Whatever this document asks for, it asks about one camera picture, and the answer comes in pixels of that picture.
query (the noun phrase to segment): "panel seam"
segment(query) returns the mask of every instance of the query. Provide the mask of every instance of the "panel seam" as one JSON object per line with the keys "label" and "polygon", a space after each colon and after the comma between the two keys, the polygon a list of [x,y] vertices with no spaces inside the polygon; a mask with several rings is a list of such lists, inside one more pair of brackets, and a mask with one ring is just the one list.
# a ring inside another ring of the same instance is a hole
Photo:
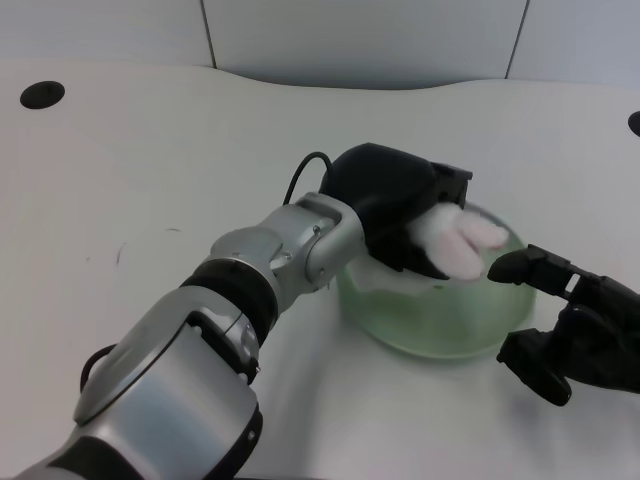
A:
{"label": "panel seam", "polygon": [[524,12],[522,12],[522,20],[520,20],[520,27],[518,28],[518,34],[516,35],[516,41],[513,44],[513,50],[511,51],[511,58],[509,59],[509,66],[507,67],[507,73],[505,74],[504,78],[507,79],[509,78],[509,73],[511,73],[511,65],[513,64],[513,59],[516,56],[516,50],[518,48],[518,43],[520,42],[520,35],[522,34],[522,27],[524,27],[524,20],[527,17],[527,12],[529,11],[529,4],[531,3],[531,0],[527,0],[527,3],[524,6]]}
{"label": "panel seam", "polygon": [[213,53],[213,42],[211,41],[211,30],[209,30],[209,21],[207,20],[207,11],[204,7],[204,0],[200,0],[200,8],[202,9],[202,21],[204,22],[204,29],[207,32],[207,42],[209,43],[209,53],[211,54],[211,65],[213,68],[218,68],[216,64],[216,56]]}

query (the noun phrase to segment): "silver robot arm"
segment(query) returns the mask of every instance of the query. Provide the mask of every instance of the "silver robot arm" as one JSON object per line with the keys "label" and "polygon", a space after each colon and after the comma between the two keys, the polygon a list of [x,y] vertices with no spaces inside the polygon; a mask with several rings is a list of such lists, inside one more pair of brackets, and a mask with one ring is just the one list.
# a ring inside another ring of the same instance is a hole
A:
{"label": "silver robot arm", "polygon": [[233,478],[261,432],[262,342],[364,249],[356,213],[313,193],[224,235],[89,378],[62,448],[16,479]]}

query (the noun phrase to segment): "white plush toy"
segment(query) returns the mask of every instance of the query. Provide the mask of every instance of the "white plush toy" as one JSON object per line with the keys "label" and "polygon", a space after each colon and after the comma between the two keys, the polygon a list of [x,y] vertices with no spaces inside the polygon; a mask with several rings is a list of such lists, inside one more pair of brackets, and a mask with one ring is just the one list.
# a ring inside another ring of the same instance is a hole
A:
{"label": "white plush toy", "polygon": [[[465,212],[453,203],[439,203],[407,226],[414,244],[422,246],[433,265],[451,278],[447,281],[479,280],[485,265],[478,255],[483,249],[506,245],[509,232],[474,212]],[[361,291],[387,290],[419,295],[435,280],[409,270],[396,272],[369,255],[362,255],[347,267]]]}

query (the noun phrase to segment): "black circular hole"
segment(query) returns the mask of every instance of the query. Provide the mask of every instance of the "black circular hole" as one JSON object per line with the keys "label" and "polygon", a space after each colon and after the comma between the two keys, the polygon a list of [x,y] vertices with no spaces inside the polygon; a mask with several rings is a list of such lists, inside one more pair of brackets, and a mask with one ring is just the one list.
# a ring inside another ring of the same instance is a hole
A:
{"label": "black circular hole", "polygon": [[40,110],[55,105],[62,97],[64,97],[64,87],[61,83],[38,82],[22,92],[20,103],[31,110]]}
{"label": "black circular hole", "polygon": [[629,117],[629,128],[640,137],[640,112],[636,112]]}

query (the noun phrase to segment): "robotic arm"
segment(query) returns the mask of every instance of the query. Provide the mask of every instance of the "robotic arm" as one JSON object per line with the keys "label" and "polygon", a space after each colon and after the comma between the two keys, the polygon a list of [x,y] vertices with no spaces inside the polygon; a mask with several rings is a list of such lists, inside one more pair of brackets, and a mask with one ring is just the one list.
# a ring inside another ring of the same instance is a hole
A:
{"label": "robotic arm", "polygon": [[[498,361],[535,393],[564,406],[571,398],[566,378],[640,393],[640,296],[636,292],[535,245],[500,257],[488,277],[499,283],[525,283],[567,301],[553,330],[512,332],[500,349]],[[577,282],[571,289],[573,277]]]}
{"label": "robotic arm", "polygon": [[321,193],[216,241],[193,275],[86,372],[67,442],[16,478],[233,478],[260,437],[249,385],[278,317],[367,248],[384,252],[385,239],[403,252],[386,259],[392,268],[432,272],[402,229],[438,201],[462,205],[471,177],[372,144],[333,166]]}

